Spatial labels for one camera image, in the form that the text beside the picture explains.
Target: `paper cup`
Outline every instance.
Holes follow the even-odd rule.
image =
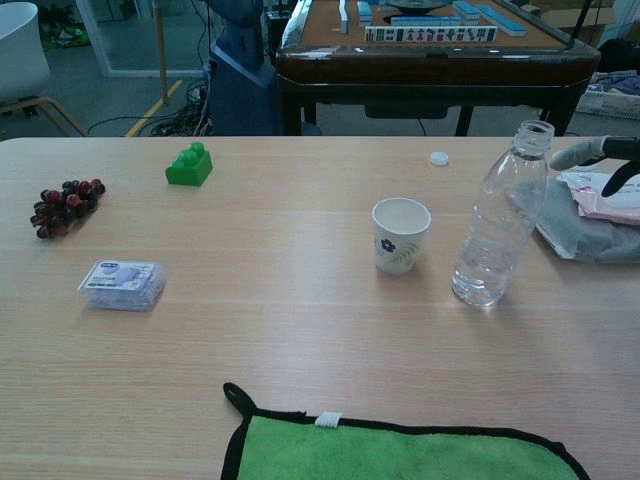
[[[376,266],[392,275],[411,270],[431,225],[427,207],[409,198],[387,198],[373,207],[371,215]]]

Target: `white chair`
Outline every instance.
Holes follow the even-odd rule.
[[[80,135],[87,131],[56,100],[36,96],[49,81],[49,65],[38,31],[38,7],[15,2],[0,5],[0,113],[35,107],[65,135],[69,133],[51,114],[55,108]]]

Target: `pink package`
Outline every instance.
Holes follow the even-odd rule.
[[[611,178],[608,173],[563,173],[558,176],[567,184],[578,203],[581,217],[600,218],[616,223],[640,225],[640,175],[632,177],[618,193],[608,198],[600,194]]]

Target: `glass door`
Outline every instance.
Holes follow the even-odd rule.
[[[207,7],[200,0],[77,0],[78,9],[105,75],[157,76],[154,6],[161,9],[169,75],[198,76],[206,61]],[[211,37],[221,30],[211,18]]]

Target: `plastic crate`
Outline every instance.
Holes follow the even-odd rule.
[[[576,112],[640,120],[640,95],[586,91]]]

